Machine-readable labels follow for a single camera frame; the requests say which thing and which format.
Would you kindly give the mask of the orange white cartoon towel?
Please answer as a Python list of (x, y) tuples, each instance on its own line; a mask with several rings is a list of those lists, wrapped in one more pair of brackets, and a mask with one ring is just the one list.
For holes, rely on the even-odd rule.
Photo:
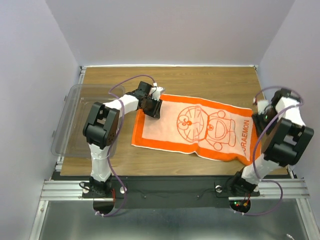
[(136, 114), (135, 147), (196, 154), (214, 160), (238, 160), (248, 166), (261, 152), (250, 108), (199, 97), (164, 94), (160, 118)]

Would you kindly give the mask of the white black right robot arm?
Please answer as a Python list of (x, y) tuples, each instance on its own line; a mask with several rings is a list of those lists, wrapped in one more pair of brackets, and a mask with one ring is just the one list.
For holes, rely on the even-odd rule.
[(258, 140), (266, 136), (261, 154), (253, 148), (252, 163), (238, 171), (230, 182), (237, 196), (251, 194), (270, 172), (295, 165), (306, 150), (314, 130), (304, 123), (300, 107), (302, 97), (294, 90), (279, 87), (271, 100), (253, 100), (257, 112), (251, 117)]

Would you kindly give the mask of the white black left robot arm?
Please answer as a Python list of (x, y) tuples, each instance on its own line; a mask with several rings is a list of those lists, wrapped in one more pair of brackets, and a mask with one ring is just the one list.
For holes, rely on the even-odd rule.
[(82, 134), (91, 155), (89, 183), (81, 183), (83, 190), (106, 197), (112, 192), (111, 148), (118, 138), (124, 116), (130, 112), (142, 112), (154, 119), (160, 118), (161, 95), (165, 89), (157, 83), (141, 81), (137, 89), (107, 103), (95, 102), (88, 114)]

